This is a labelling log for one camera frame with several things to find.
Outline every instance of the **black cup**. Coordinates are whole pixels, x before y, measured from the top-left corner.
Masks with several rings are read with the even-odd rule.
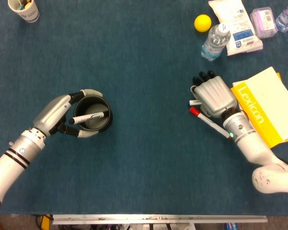
[[[82,98],[75,107],[74,116],[83,116],[107,110],[109,111],[109,116],[88,120],[78,124],[82,129],[102,132],[109,128],[113,120],[113,114],[110,106],[102,97],[87,96]]]

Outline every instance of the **blue table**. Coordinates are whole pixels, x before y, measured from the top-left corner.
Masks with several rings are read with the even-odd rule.
[[[200,56],[207,33],[193,27],[201,13],[217,23],[206,1],[37,5],[39,20],[28,24],[0,1],[0,156],[62,94],[99,90],[114,119],[93,138],[48,138],[0,213],[288,215],[288,194],[257,192],[257,166],[186,107],[201,70],[230,86],[273,66],[288,89],[288,32],[263,40],[262,52],[208,62]],[[286,3],[244,5],[248,13],[270,6],[277,16]],[[288,143],[273,151],[288,160]]]

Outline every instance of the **yellow book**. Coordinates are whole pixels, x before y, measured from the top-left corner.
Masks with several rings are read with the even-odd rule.
[[[232,92],[267,146],[288,141],[288,90],[273,67],[233,86]]]

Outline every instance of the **red cap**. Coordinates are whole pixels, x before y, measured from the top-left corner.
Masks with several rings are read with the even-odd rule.
[[[194,114],[195,116],[198,116],[201,112],[195,109],[194,107],[191,107],[190,113]]]

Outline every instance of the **white robotic arm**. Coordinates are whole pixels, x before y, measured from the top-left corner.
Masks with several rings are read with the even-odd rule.
[[[288,193],[288,165],[268,148],[243,113],[236,109],[237,100],[220,76],[212,71],[200,72],[193,78],[193,94],[201,100],[208,116],[222,118],[223,127],[231,134],[246,159],[262,165],[252,174],[254,187],[262,193]]]
[[[46,137],[57,131],[78,138],[98,133],[98,131],[78,130],[64,124],[65,115],[72,104],[89,95],[102,97],[100,92],[91,89],[57,97],[33,121],[34,128],[24,131],[14,143],[10,142],[9,149],[0,157],[0,205],[10,186],[44,148]]]

